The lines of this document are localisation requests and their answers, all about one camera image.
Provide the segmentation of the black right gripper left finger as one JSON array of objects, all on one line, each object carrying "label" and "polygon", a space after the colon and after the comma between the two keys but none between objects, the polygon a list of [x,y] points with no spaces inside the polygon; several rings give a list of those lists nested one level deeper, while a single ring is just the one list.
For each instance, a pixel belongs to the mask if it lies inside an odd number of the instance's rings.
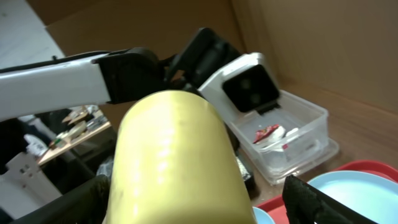
[{"label": "black right gripper left finger", "polygon": [[12,224],[101,224],[106,216],[110,180],[98,175]]}]

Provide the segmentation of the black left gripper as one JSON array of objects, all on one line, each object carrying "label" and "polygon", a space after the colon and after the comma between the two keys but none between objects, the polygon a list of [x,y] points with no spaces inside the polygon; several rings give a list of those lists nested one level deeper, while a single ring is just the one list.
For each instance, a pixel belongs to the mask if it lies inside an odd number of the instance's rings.
[{"label": "black left gripper", "polygon": [[210,28],[201,28],[166,71],[169,88],[199,88],[219,68],[241,56],[228,41]]}]

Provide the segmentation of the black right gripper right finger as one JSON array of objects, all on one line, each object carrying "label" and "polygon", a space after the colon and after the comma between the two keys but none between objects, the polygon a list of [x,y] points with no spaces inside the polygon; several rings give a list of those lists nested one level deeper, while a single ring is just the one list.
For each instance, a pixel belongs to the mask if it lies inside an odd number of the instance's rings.
[{"label": "black right gripper right finger", "polygon": [[290,224],[373,223],[294,175],[285,178],[282,200]]}]

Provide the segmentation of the small light blue bowl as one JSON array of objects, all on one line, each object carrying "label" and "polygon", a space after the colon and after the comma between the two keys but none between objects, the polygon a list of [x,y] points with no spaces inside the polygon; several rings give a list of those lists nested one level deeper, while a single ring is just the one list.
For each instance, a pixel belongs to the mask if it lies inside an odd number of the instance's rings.
[{"label": "small light blue bowl", "polygon": [[258,207],[253,207],[252,209],[253,209],[257,224],[275,224],[275,221],[272,219],[272,217],[264,210],[262,210]]}]

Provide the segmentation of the white napkin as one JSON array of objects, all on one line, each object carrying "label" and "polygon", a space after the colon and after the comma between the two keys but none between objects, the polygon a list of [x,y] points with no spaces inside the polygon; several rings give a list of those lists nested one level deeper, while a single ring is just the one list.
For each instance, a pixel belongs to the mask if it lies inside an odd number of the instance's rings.
[{"label": "white napkin", "polygon": [[[289,143],[293,143],[296,140],[300,138],[298,135],[299,128],[293,128],[290,131],[287,131],[283,126],[278,126],[277,128],[274,128],[272,131],[269,131],[267,133],[267,136],[264,136],[259,142],[264,143],[267,146],[271,146],[275,144],[275,146],[272,147],[271,151],[273,152],[284,152],[288,147]],[[283,139],[287,139],[287,142],[285,144],[278,143],[279,141]]]}]

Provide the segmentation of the large light blue plate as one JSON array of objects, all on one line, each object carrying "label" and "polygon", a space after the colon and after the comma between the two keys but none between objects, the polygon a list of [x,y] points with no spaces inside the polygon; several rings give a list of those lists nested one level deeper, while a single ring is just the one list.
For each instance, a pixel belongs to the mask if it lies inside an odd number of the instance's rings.
[{"label": "large light blue plate", "polygon": [[308,184],[376,223],[397,223],[396,182],[342,170],[319,175]]}]

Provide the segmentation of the red snack wrapper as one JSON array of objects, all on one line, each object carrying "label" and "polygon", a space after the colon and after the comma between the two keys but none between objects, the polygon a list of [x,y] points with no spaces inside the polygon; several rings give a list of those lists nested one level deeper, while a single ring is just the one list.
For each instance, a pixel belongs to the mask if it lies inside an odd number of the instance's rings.
[{"label": "red snack wrapper", "polygon": [[268,138],[273,132],[275,132],[280,126],[278,124],[267,126],[265,129],[257,130],[255,133],[255,138],[253,144],[256,144],[262,141],[265,138]]}]

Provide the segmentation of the yellow cup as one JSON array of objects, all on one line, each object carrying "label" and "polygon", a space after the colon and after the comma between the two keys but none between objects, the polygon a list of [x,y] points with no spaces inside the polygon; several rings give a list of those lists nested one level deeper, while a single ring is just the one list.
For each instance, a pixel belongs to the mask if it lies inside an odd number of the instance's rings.
[{"label": "yellow cup", "polygon": [[106,222],[255,222],[224,122],[209,102],[161,91],[125,114]]}]

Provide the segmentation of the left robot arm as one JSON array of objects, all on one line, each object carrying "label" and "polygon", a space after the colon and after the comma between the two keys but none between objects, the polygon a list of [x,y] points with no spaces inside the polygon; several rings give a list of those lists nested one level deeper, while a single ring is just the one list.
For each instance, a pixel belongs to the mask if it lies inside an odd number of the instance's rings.
[{"label": "left robot arm", "polygon": [[1,70],[1,119],[81,105],[116,105],[152,93],[196,90],[241,53],[201,28],[182,53],[160,60],[153,51],[94,51]]}]

